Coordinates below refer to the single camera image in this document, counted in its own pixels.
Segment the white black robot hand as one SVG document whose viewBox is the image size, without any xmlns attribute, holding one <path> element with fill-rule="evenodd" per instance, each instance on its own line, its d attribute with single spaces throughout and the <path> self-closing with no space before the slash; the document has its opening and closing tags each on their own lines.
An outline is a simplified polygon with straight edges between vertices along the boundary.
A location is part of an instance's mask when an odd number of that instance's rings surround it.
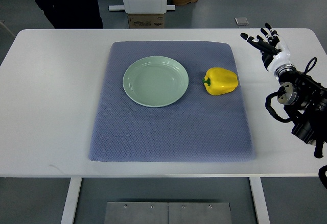
<svg viewBox="0 0 327 224">
<path fill-rule="evenodd" d="M 252 37 L 246 33 L 241 33 L 240 36 L 260 51 L 265 69 L 273 73 L 276 79 L 283 72 L 296 70 L 291 62 L 290 50 L 277 30 L 269 23 L 265 23 L 265 28 L 261 28 L 260 31 L 264 38 L 260 35 Z"/>
</svg>

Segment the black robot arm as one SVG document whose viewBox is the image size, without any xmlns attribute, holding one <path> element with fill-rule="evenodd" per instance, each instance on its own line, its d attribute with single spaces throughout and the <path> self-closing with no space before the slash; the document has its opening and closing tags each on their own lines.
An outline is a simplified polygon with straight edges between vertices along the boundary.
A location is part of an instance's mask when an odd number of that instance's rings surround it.
<svg viewBox="0 0 327 224">
<path fill-rule="evenodd" d="M 265 107 L 277 121 L 292 122 L 291 133 L 315 146 L 314 157 L 321 159 L 326 145 L 326 88 L 308 75 L 316 63 L 317 58 L 312 58 L 303 72 L 291 66 L 283 67 L 277 76 L 280 88 L 266 97 Z M 284 105 L 288 118 L 280 117 L 274 110 L 271 105 L 274 97 Z"/>
</svg>

